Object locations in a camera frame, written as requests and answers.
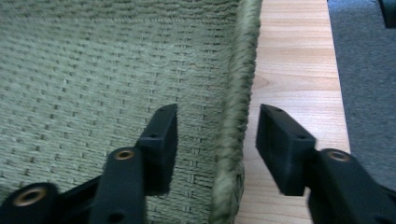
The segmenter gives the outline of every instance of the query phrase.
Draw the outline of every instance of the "black object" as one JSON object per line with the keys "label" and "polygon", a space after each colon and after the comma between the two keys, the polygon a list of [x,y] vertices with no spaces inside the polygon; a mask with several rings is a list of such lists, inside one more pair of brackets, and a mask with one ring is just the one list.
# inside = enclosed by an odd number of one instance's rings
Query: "black object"
{"label": "black object", "polygon": [[379,0],[387,28],[396,28],[396,0]]}
{"label": "black object", "polygon": [[262,105],[256,147],[283,194],[311,189],[314,223],[396,224],[396,193],[376,184],[351,155],[316,151],[315,143],[285,111]]}
{"label": "black object", "polygon": [[156,111],[134,147],[109,154],[104,173],[59,194],[36,183],[13,192],[0,224],[141,224],[148,195],[169,192],[177,154],[177,105]]}

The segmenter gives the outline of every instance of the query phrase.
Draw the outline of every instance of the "floor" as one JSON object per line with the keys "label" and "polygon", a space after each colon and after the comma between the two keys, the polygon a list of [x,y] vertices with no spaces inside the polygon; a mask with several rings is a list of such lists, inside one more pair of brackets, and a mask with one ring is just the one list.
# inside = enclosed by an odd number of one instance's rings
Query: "floor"
{"label": "floor", "polygon": [[396,29],[376,0],[329,0],[352,154],[396,190]]}

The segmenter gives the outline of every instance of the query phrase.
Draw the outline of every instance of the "green woven material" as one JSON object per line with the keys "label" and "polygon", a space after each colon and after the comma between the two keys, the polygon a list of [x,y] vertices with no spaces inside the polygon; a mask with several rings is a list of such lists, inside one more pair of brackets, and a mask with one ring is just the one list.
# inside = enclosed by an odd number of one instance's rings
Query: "green woven material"
{"label": "green woven material", "polygon": [[153,112],[178,104],[171,192],[155,223],[229,223],[243,190],[242,142],[261,1],[2,1],[0,200],[102,172]]}

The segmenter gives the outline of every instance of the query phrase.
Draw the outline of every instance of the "wooden table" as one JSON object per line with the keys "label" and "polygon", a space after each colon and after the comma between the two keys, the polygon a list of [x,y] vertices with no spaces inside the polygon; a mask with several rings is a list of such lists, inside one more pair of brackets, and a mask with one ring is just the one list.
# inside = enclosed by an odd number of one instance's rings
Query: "wooden table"
{"label": "wooden table", "polygon": [[279,191],[256,148],[260,104],[280,107],[317,139],[349,151],[326,0],[263,0],[245,140],[245,193],[236,223],[311,223],[305,197]]}

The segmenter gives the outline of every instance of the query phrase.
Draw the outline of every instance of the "light wood tabletop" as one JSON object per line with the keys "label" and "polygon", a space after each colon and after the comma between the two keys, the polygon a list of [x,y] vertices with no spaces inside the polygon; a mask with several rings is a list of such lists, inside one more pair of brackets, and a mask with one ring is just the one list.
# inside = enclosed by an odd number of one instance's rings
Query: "light wood tabletop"
{"label": "light wood tabletop", "polygon": [[260,104],[267,104],[301,123],[317,138],[317,149],[349,151],[327,1],[263,0],[261,19],[244,145],[245,193],[235,223],[311,223],[306,197],[279,194],[255,141]]}

